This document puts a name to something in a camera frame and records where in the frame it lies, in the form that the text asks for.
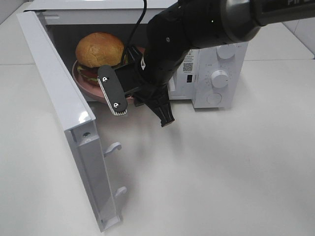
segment microwave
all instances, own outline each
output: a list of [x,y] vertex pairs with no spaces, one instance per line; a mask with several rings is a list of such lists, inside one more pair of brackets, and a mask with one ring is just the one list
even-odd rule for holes
[[[131,43],[146,46],[146,25],[176,0],[148,0],[148,8]],[[17,15],[23,34],[54,105],[99,229],[120,222],[106,157],[119,142],[102,147],[96,117],[72,77],[75,48],[81,38],[109,32],[123,42],[141,15],[141,0],[34,0]],[[228,108],[240,76],[248,43],[190,50],[168,85],[171,100],[191,100],[194,108]]]

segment hamburger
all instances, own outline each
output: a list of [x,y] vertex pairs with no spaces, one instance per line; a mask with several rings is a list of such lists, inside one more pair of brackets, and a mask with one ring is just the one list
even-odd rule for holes
[[124,44],[118,37],[105,32],[91,33],[82,38],[76,47],[77,71],[84,81],[99,86],[98,68],[118,65],[123,51]]

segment wire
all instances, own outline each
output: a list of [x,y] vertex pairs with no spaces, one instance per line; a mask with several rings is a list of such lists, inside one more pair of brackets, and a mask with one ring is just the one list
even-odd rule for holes
[[125,48],[124,48],[124,51],[123,51],[123,54],[122,54],[122,58],[120,60],[120,65],[123,65],[124,63],[124,57],[125,57],[125,54],[126,54],[126,50],[127,50],[127,47],[129,46],[130,42],[131,42],[131,39],[134,35],[134,33],[136,32],[139,24],[141,23],[144,15],[146,14],[146,11],[147,11],[147,0],[143,0],[143,3],[144,3],[144,6],[143,6],[143,10],[142,10],[142,14],[139,18],[139,20],[137,21],[137,23],[135,24],[135,26],[133,27],[132,31],[131,31],[131,34],[129,35],[129,38],[127,40],[127,43],[125,45]]

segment sesame-free bun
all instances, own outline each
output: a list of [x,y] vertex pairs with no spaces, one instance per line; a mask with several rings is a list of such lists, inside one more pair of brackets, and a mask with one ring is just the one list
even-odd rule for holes
[[117,65],[122,57],[124,44],[122,41],[105,32],[95,32],[80,40],[75,55],[80,64],[89,68],[102,65]]

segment table surface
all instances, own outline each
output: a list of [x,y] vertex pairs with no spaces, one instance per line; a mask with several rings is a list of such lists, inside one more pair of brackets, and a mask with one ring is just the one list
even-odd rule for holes
[[10,60],[0,63],[1,235],[314,235],[314,60],[246,61],[231,109],[173,102],[165,128],[145,106],[116,118],[91,103],[104,147],[123,146],[106,159],[112,188],[128,188],[123,222],[105,233],[36,66]]

